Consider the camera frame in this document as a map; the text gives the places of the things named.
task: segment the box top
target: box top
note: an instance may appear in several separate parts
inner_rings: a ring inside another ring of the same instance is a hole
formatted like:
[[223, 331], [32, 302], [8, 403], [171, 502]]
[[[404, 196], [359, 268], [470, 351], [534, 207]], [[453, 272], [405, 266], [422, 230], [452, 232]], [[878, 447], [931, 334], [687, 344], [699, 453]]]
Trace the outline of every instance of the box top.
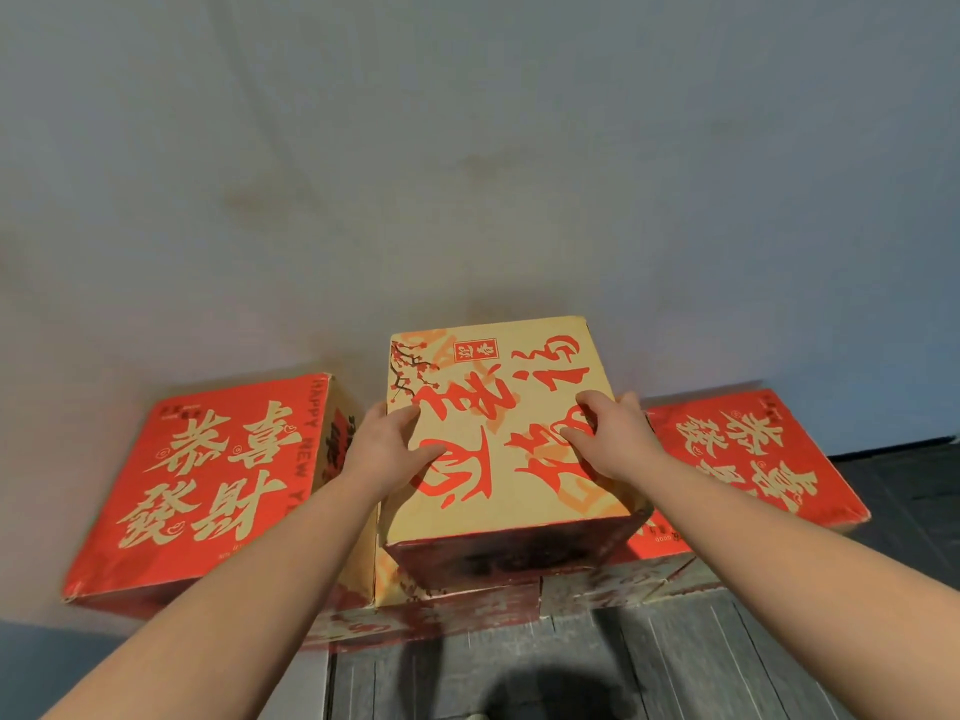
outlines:
[[447, 453], [387, 499], [387, 545], [625, 517], [626, 485], [592, 479], [558, 430], [593, 432], [575, 396], [610, 384], [580, 316], [394, 335], [388, 410], [418, 403], [411, 447]]
[[[824, 528], [870, 520], [870, 510], [772, 389], [654, 407], [647, 416], [669, 454]], [[632, 556], [690, 551], [659, 511], [630, 539]]]
[[330, 375], [157, 402], [63, 598], [195, 579], [310, 496]]

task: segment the finger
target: finger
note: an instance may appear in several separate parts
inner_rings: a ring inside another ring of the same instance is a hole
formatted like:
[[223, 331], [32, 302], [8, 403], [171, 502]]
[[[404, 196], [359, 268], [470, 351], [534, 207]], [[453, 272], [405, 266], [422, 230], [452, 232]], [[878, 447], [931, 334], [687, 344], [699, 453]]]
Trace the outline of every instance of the finger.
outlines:
[[597, 417], [602, 417], [615, 406], [613, 399], [609, 398], [602, 391], [597, 391], [593, 388], [578, 393], [577, 403], [591, 410]]
[[387, 420], [397, 428], [403, 429], [420, 416], [420, 404], [410, 404], [403, 409], [397, 409], [387, 414]]
[[617, 401], [635, 414], [640, 414], [643, 411], [641, 409], [641, 400], [637, 397], [635, 391], [624, 391], [620, 394]]
[[591, 453], [594, 451], [594, 438], [592, 436], [570, 427], [560, 429], [559, 435], [567, 440], [583, 456], [583, 459], [587, 462], [591, 460]]
[[444, 444], [425, 444], [423, 447], [417, 447], [411, 450], [410, 462], [413, 466], [414, 474], [419, 473], [434, 460], [443, 457], [447, 452], [447, 446]]
[[363, 419], [364, 422], [366, 422], [366, 420], [378, 420], [385, 414], [387, 414], [387, 402], [378, 401], [376, 404], [366, 410]]

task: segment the right hand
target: right hand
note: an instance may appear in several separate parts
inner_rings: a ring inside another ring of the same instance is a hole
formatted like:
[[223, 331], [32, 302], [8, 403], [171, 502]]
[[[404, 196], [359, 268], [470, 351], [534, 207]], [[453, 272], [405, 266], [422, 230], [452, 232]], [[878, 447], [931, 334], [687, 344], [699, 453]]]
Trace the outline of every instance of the right hand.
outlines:
[[593, 412], [596, 434], [591, 436], [577, 429], [563, 428], [559, 435], [601, 475], [635, 483], [639, 472], [666, 454], [632, 391], [616, 401], [600, 391], [581, 391], [577, 394], [577, 403]]

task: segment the white wall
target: white wall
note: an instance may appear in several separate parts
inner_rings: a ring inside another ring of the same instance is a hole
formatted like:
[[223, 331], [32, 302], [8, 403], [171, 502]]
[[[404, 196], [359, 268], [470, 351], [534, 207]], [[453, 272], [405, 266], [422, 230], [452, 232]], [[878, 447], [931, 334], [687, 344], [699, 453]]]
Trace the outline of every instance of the white wall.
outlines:
[[[150, 400], [589, 319], [613, 386], [960, 427], [957, 0], [5, 0], [0, 617], [56, 604]], [[129, 627], [116, 627], [120, 631]]]

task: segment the hand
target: hand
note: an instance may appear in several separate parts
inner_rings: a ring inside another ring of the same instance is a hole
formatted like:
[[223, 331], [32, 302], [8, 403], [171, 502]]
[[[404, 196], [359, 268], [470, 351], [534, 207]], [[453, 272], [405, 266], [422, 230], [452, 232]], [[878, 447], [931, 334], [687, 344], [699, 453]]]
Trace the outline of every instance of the hand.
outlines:
[[350, 479], [368, 485], [377, 500], [410, 482], [447, 451], [441, 444], [407, 449], [419, 416], [420, 406], [416, 404], [388, 414], [387, 404], [382, 401], [366, 412], [346, 452], [343, 471], [353, 475]]
[[581, 391], [577, 403], [596, 418], [596, 435], [569, 427], [559, 435], [601, 475], [636, 483], [644, 467], [666, 455], [632, 391], [616, 401], [600, 391]]

